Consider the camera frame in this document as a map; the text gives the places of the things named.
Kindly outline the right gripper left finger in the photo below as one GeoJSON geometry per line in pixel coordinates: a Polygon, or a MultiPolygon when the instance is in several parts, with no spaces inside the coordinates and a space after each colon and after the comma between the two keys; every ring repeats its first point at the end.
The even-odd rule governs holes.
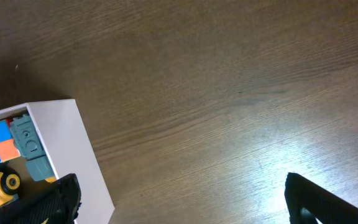
{"type": "Polygon", "coordinates": [[[73,224],[80,206],[77,176],[67,174],[34,196],[1,207],[0,224],[73,224]]]}

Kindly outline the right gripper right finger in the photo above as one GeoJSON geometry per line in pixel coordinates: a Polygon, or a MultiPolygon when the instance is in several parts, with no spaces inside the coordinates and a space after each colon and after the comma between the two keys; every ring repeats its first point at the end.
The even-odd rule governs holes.
{"type": "Polygon", "coordinates": [[[291,224],[358,223],[358,208],[297,173],[288,173],[285,200],[291,224]]]}

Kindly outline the yellow grey toy loader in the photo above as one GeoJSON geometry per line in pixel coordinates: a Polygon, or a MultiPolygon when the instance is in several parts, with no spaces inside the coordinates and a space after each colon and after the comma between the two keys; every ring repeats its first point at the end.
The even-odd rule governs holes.
{"type": "Polygon", "coordinates": [[[27,114],[13,118],[9,128],[14,145],[26,159],[25,166],[34,181],[56,181],[52,166],[42,146],[31,117],[27,114]]]}

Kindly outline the white cardboard box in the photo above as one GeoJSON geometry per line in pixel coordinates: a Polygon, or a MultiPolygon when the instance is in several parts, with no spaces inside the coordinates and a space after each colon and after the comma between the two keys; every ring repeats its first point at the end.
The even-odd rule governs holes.
{"type": "Polygon", "coordinates": [[[75,223],[108,223],[114,204],[104,181],[76,101],[23,103],[0,110],[0,119],[27,111],[56,178],[76,174],[82,205],[75,223]]]}

